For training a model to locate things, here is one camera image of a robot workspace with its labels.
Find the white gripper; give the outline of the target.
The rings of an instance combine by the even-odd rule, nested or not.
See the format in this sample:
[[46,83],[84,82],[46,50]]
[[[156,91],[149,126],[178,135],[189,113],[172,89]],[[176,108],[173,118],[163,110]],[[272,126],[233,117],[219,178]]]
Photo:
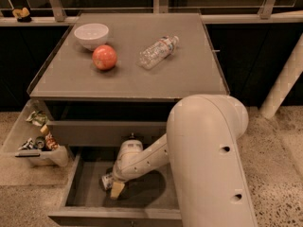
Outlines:
[[113,167],[113,177],[117,182],[113,182],[110,198],[117,200],[125,187],[125,183],[139,177],[138,171],[134,166],[123,167],[118,162],[115,162]]

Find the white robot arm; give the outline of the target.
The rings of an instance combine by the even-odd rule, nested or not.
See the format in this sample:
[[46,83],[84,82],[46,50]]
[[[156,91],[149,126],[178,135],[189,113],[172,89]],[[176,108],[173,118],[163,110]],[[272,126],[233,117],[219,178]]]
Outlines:
[[121,147],[111,197],[169,163],[183,227],[258,227],[237,147],[247,126],[248,113],[232,96],[183,98],[155,143],[145,150]]

